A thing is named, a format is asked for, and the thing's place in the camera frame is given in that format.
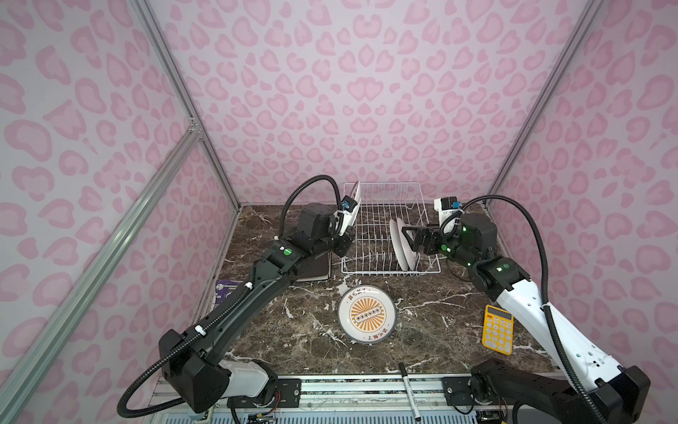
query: plate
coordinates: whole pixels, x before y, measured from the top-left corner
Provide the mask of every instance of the plate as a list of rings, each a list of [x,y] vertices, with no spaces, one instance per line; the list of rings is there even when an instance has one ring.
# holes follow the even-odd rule
[[[344,333],[366,345],[388,337],[397,318],[391,297],[373,286],[357,286],[344,293],[337,313]]]
[[[403,252],[405,253],[405,259],[407,265],[410,268],[410,271],[415,271],[417,267],[417,254],[412,252],[410,244],[407,242],[407,238],[403,234],[403,227],[405,226],[405,221],[402,218],[398,218],[398,234],[400,234],[400,242],[403,246]]]
[[[388,223],[388,226],[391,230],[391,243],[393,243],[393,250],[395,250],[395,257],[398,260],[400,269],[407,271],[410,269],[407,264],[407,258],[405,257],[405,251],[403,250],[403,242],[401,241],[400,236],[398,235],[398,223],[393,219]]]

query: metal wire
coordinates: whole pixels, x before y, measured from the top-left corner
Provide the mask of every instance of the metal wire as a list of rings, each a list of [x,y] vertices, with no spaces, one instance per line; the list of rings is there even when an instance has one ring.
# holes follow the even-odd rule
[[[352,182],[344,184],[344,194],[350,193]],[[342,258],[346,274],[418,275],[439,273],[437,256],[417,253],[413,271],[403,271],[398,265],[391,242],[391,219],[401,218],[405,225],[428,223],[424,196],[418,182],[361,182],[361,206],[355,221],[353,254]]]

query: pink wallpaper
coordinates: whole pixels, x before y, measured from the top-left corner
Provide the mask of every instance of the pink wallpaper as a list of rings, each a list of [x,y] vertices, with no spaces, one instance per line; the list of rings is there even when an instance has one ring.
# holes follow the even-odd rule
[[[131,12],[0,4],[0,384],[187,128]]]
[[[320,173],[485,193],[585,1],[151,3],[238,198],[281,203]]]
[[[227,203],[196,146],[19,423],[133,422],[118,417],[117,401],[159,359],[162,334],[190,324],[233,215]],[[156,381],[142,386],[131,407],[148,405]]]
[[[501,192],[539,224],[552,302],[652,380],[641,422],[653,424],[678,414],[676,22],[674,1],[613,1]],[[538,275],[527,223],[492,210]]]

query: brown marble surface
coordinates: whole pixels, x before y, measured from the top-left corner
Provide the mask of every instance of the brown marble surface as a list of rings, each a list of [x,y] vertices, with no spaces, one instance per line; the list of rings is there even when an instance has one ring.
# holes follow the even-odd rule
[[[246,206],[226,255],[221,278],[242,280],[257,253],[277,234],[280,206]],[[437,221],[430,208],[429,218]],[[299,207],[286,220],[296,225]],[[398,362],[416,373],[467,372],[495,357],[531,372],[552,371],[541,346],[517,324],[514,353],[503,355],[481,344],[485,305],[490,300],[463,281],[462,268],[441,259],[441,273],[419,276],[343,275],[332,257],[329,281],[295,283],[255,317],[227,359],[261,359],[279,374],[361,374],[397,372]],[[398,309],[396,329],[381,343],[352,343],[339,327],[341,290],[369,284],[390,294]]]

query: yellow calculator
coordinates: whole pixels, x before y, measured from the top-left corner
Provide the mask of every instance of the yellow calculator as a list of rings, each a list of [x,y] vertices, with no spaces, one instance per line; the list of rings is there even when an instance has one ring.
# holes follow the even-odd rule
[[[485,307],[483,346],[510,355],[513,350],[513,315],[488,305]]]

